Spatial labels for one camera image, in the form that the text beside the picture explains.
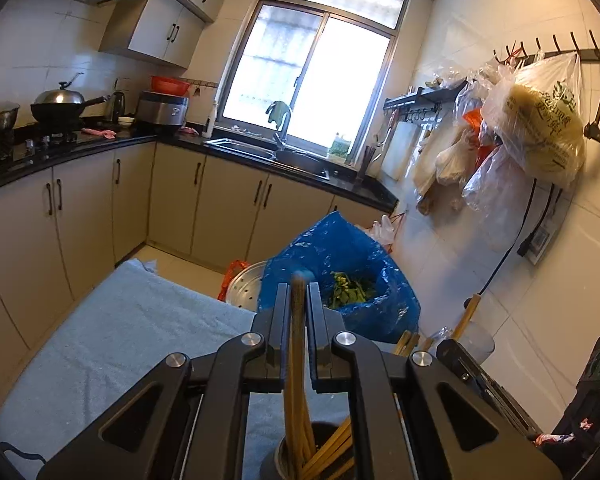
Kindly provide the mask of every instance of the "white plastic bag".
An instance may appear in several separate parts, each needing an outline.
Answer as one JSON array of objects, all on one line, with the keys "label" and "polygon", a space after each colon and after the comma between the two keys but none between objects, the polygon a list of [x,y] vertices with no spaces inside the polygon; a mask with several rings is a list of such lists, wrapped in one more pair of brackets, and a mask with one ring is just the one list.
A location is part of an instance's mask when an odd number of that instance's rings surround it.
[{"label": "white plastic bag", "polygon": [[464,186],[462,196],[478,213],[492,250],[502,251],[516,241],[532,185],[533,179],[499,146]]},{"label": "white plastic bag", "polygon": [[566,189],[585,158],[581,88],[580,58],[562,54],[503,78],[480,113],[527,174]]},{"label": "white plastic bag", "polygon": [[359,225],[356,227],[382,246],[394,243],[395,229],[387,215],[382,215],[380,221],[376,220],[370,229],[365,229]]},{"label": "white plastic bag", "polygon": [[465,130],[458,142],[436,157],[436,180],[439,184],[460,184],[462,189],[467,183],[475,168],[477,156],[472,139],[475,139],[475,134],[471,130]]}]

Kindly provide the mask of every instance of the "black cable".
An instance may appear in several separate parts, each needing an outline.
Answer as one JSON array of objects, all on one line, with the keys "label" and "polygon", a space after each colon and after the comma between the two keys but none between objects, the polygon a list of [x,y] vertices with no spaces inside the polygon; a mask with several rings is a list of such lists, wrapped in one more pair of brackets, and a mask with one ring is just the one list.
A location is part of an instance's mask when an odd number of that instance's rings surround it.
[{"label": "black cable", "polygon": [[[525,211],[525,215],[522,217],[522,225],[520,226],[520,231],[518,231],[518,235],[516,236],[516,240],[518,239],[518,237],[520,236],[520,233],[522,232],[522,229],[525,227],[525,223],[526,223],[526,217],[529,215],[529,210],[531,209],[531,203],[534,200],[534,193],[536,192],[536,184],[538,183],[537,179],[534,179],[534,184],[533,186],[531,186],[531,193],[529,194],[529,201],[526,203],[526,211]],[[491,285],[491,282],[493,281],[493,279],[495,278],[496,274],[498,273],[498,271],[500,270],[500,267],[502,266],[502,264],[504,263],[504,260],[507,259],[507,256],[509,256],[509,253],[513,250],[513,248],[516,246],[516,242],[514,241],[512,246],[507,250],[506,253],[504,253],[504,256],[502,257],[502,259],[500,260],[500,263],[498,264],[498,266],[495,268],[495,270],[493,271],[493,273],[491,274],[491,276],[489,277],[489,279],[487,280],[487,283],[484,284],[484,287],[482,288],[482,290],[478,293],[481,295],[484,294],[484,291],[487,290],[487,287],[489,285]]]},{"label": "black cable", "polygon": [[525,240],[520,244],[520,247],[518,247],[518,256],[524,256],[526,254],[526,252],[529,250],[529,247],[531,247],[531,242],[536,237],[536,233],[538,232],[538,229],[542,225],[542,222],[544,222],[546,213],[549,211],[549,206],[551,205],[551,199],[554,197],[554,190],[555,190],[555,184],[551,184],[551,189],[549,190],[549,198],[546,201],[546,206],[544,206],[544,211],[542,212],[542,216],[538,220],[538,223],[536,224],[536,227],[534,227],[534,230],[529,233],[529,236],[526,237]]},{"label": "black cable", "polygon": [[0,451],[3,453],[5,451],[11,451],[14,452],[17,456],[25,458],[26,460],[40,460],[40,462],[46,464],[46,460],[42,455],[39,455],[38,453],[24,453],[23,451],[20,451],[17,447],[15,447],[12,444],[9,444],[8,442],[0,442]]}]

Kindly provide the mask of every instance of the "metal screw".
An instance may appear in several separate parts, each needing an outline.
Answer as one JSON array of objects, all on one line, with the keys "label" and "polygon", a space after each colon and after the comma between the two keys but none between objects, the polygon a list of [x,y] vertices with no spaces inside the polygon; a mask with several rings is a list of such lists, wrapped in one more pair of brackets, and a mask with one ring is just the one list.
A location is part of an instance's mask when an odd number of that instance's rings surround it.
[{"label": "metal screw", "polygon": [[416,364],[416,366],[429,366],[433,362],[433,357],[431,357],[431,354],[422,350],[414,352],[411,356],[411,359],[413,359],[413,362]]},{"label": "metal screw", "polygon": [[247,332],[240,338],[240,341],[247,346],[256,346],[262,341],[262,336],[260,334],[256,334],[255,332]]},{"label": "metal screw", "polygon": [[187,361],[187,357],[180,352],[167,355],[164,362],[171,368],[180,368]]},{"label": "metal screw", "polygon": [[341,345],[350,346],[356,342],[356,336],[351,332],[340,332],[336,335],[336,341]]}]

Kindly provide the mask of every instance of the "green cloth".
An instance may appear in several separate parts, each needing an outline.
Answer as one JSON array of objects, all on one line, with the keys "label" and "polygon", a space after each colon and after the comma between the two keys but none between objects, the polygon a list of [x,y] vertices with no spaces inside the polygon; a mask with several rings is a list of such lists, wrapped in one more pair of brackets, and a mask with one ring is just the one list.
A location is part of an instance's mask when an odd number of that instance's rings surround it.
[{"label": "green cloth", "polygon": [[284,101],[275,101],[266,111],[269,114],[269,123],[276,123],[276,129],[281,130],[291,118],[291,108]]}]

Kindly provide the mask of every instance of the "pink cloth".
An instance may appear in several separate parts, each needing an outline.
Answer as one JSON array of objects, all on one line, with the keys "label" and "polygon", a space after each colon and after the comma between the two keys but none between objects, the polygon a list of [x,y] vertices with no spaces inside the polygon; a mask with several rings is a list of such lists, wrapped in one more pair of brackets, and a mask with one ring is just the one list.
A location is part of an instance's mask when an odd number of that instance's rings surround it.
[{"label": "pink cloth", "polygon": [[84,134],[96,135],[99,137],[104,137],[105,139],[115,139],[116,133],[113,130],[92,130],[91,128],[83,128],[82,132]]}]

